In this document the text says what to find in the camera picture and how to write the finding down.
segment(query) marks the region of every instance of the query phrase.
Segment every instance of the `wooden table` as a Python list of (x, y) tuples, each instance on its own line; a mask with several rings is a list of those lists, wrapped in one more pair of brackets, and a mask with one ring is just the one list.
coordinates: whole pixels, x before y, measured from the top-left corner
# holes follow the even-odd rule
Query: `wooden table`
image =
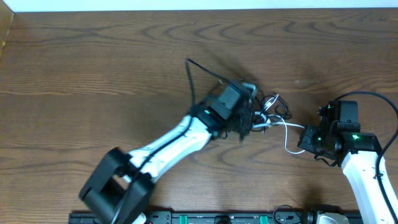
[[(113, 147), (143, 146), (190, 107), (184, 60), (256, 80), (288, 102), (292, 122), (353, 90), (398, 103), (398, 9), (18, 13), (0, 64), (0, 222), (66, 223)], [(199, 98), (216, 80), (193, 69)], [(364, 132), (384, 145), (387, 103), (355, 96)], [(289, 148), (300, 130), (291, 128)], [(150, 204), (263, 211), (287, 203), (358, 209), (340, 168), (283, 147), (283, 127), (211, 142), (167, 172)], [(398, 150), (386, 154), (398, 187)]]

